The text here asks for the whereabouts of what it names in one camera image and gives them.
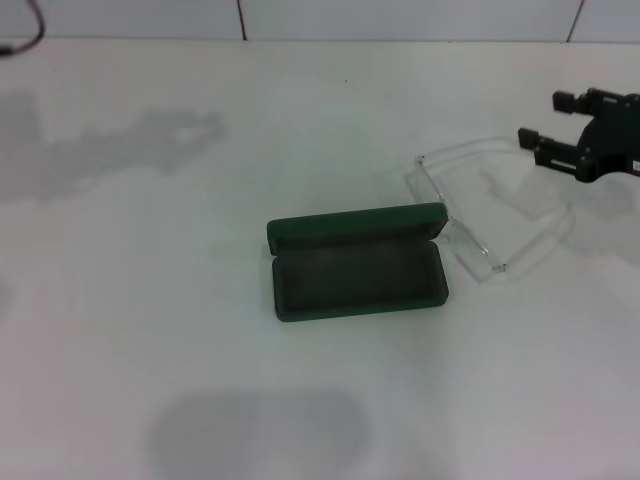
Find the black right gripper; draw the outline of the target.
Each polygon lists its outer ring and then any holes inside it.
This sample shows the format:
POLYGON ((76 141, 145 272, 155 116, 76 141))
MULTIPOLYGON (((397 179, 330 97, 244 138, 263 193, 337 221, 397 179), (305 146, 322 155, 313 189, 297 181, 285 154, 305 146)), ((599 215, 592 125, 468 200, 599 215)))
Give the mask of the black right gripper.
POLYGON ((576 179, 583 183, 593 183, 611 173, 639 176, 638 93, 619 95, 589 89, 574 95, 556 91, 552 103, 557 112, 587 115, 592 120, 584 128, 577 147, 520 128, 520 148, 533 153, 537 166, 576 170, 576 179))

